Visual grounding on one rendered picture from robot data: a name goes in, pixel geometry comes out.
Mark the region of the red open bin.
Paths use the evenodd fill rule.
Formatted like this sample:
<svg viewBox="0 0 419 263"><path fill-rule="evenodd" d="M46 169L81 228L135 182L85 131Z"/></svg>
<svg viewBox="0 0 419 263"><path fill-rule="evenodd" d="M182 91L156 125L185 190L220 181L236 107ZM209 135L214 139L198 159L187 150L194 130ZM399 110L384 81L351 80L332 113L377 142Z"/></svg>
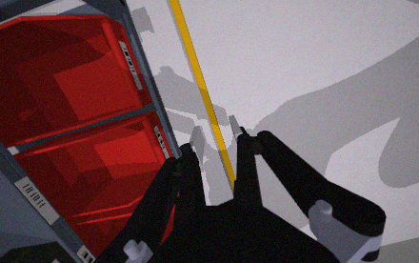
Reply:
<svg viewBox="0 0 419 263"><path fill-rule="evenodd" d="M150 111L55 137L13 157L66 219L129 207L173 155Z"/></svg>
<svg viewBox="0 0 419 263"><path fill-rule="evenodd" d="M0 140L7 148L149 103L130 41L105 14L20 16L0 25Z"/></svg>
<svg viewBox="0 0 419 263"><path fill-rule="evenodd" d="M125 227L140 200L129 207L75 216L65 220L72 226L71 228L97 258L113 238ZM173 215L174 207L162 243L172 232Z"/></svg>

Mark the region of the yellow bar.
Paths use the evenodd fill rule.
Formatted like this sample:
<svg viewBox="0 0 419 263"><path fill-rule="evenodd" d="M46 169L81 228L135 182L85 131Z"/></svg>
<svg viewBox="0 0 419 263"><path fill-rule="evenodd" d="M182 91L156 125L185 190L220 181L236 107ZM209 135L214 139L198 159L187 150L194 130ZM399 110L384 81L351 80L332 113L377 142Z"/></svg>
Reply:
<svg viewBox="0 0 419 263"><path fill-rule="evenodd" d="M201 92L201 95L202 95L202 98L203 98L203 101L204 101L204 104L205 104L205 107L209 116L209 121L211 123L220 153L224 160L224 163L225 163L228 175L229 175L230 183L233 188L234 180L236 180L234 176L234 172L233 172L231 163L229 161L227 149L226 149L222 134L220 132L220 128L219 128L219 125L218 125L218 122L217 122L217 119L216 119L216 116L215 116L215 113L214 113L214 110L210 101L210 96L209 96L209 93L205 84L205 80L201 72L198 60L197 60L194 47L190 39L189 30L188 30L183 12L181 10L179 0L170 0L170 4L171 4L178 28L180 30L180 33L181 33L181 36L182 36L182 39L186 48L194 76L196 78L199 90Z"/></svg>

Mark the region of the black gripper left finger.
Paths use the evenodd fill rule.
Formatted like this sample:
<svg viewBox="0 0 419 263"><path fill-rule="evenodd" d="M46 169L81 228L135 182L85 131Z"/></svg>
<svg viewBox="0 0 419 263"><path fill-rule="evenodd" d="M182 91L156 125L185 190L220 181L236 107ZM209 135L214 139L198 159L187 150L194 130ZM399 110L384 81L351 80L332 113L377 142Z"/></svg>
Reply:
<svg viewBox="0 0 419 263"><path fill-rule="evenodd" d="M200 169L204 148L196 126L189 143L179 147L182 157L164 162L125 227L93 263L147 263L161 244L174 204L168 263L202 263L198 207L207 206Z"/></svg>

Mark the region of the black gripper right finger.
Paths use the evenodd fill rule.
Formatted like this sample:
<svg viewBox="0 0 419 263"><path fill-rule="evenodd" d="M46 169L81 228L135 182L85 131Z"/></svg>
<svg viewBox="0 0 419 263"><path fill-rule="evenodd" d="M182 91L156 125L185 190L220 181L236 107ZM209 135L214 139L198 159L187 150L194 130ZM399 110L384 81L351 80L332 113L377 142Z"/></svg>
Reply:
<svg viewBox="0 0 419 263"><path fill-rule="evenodd" d="M237 143L229 242L238 263L266 258L254 156L259 154L308 218L316 241L341 263L377 259L387 218L378 205L328 181L270 131L249 136L234 115L229 121Z"/></svg>

